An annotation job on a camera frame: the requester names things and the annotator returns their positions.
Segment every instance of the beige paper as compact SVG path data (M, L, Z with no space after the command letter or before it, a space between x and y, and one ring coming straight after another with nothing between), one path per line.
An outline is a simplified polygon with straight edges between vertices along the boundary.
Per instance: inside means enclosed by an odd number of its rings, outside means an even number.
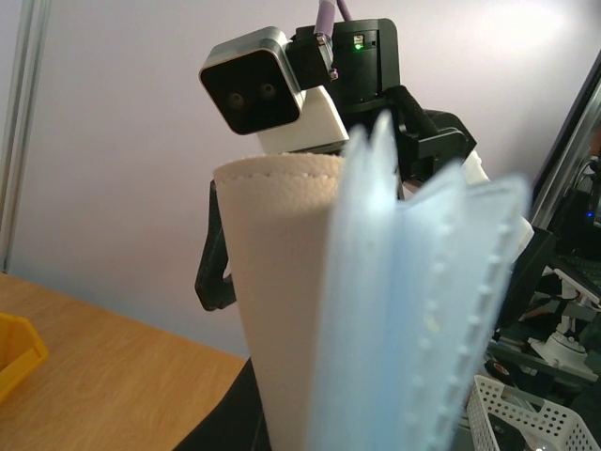
M274 451L306 427L327 220L343 159L270 155L214 172L244 333Z

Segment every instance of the white plastic basket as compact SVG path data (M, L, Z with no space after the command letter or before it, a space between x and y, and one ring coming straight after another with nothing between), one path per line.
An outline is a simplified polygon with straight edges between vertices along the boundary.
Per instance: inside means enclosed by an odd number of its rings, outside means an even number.
M506 399L521 398L540 406L540 412L518 407ZM518 428L531 438L544 440L558 451L601 451L593 435L576 412L535 397L499 381L476 376L468 403L471 437L476 451L499 451L488 413Z

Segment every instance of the cable connector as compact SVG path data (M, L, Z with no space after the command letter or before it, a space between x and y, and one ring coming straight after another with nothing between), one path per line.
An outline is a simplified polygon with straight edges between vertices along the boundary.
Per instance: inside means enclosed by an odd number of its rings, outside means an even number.
M331 38L326 34L293 39L286 45L285 54L301 90L322 86L338 78L338 72L331 66Z

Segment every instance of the black camera housing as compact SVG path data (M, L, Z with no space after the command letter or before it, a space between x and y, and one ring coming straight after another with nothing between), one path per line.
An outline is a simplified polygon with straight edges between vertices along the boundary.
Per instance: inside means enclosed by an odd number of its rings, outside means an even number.
M199 78L230 129L262 132L301 116L303 94L285 56L287 41L275 27L216 46Z

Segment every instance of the yellow bin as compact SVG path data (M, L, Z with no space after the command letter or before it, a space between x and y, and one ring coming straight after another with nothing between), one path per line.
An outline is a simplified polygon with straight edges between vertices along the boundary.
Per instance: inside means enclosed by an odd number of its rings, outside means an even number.
M0 313L0 402L47 358L29 320Z

